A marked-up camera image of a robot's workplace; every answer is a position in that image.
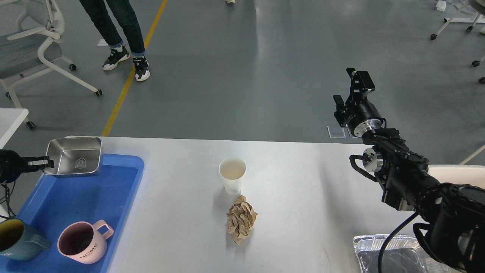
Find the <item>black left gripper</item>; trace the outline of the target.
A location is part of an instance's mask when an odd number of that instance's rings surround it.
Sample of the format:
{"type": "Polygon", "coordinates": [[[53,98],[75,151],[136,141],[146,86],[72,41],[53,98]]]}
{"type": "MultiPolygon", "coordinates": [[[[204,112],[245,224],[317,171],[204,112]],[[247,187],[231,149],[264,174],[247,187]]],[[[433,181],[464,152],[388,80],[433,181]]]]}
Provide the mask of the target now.
{"type": "Polygon", "coordinates": [[[50,157],[26,157],[26,161],[13,150],[0,150],[0,183],[12,183],[23,173],[54,168],[50,157]]]}

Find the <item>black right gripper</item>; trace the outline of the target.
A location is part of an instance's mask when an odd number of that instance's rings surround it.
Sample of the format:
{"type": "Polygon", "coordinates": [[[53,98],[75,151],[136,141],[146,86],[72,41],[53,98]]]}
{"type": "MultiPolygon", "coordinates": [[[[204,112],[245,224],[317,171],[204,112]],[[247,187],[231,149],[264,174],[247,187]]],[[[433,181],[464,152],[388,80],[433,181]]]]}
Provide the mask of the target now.
{"type": "Polygon", "coordinates": [[[350,77],[349,96],[346,103],[341,95],[333,95],[336,104],[334,117],[340,127],[348,127],[352,136],[361,138],[364,133],[383,126],[383,118],[367,95],[375,91],[375,85],[368,71],[346,68],[350,77]]]}

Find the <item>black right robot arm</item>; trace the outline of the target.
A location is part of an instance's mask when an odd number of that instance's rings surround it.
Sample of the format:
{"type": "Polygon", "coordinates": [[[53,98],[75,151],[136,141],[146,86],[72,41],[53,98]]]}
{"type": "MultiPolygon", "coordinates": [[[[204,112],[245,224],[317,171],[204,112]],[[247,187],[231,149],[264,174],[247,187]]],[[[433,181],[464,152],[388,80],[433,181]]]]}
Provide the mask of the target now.
{"type": "Polygon", "coordinates": [[[362,139],[370,148],[349,157],[351,167],[378,183],[382,202],[413,214],[384,241],[377,267],[382,271],[383,251],[389,241],[416,216],[424,223],[413,225],[423,250],[435,261],[463,273],[484,272],[485,192],[469,184],[442,183],[429,175],[429,160],[412,152],[395,128],[387,128],[368,100],[375,85],[367,71],[346,69],[350,77],[349,97],[334,95],[334,117],[342,128],[362,139]]]}

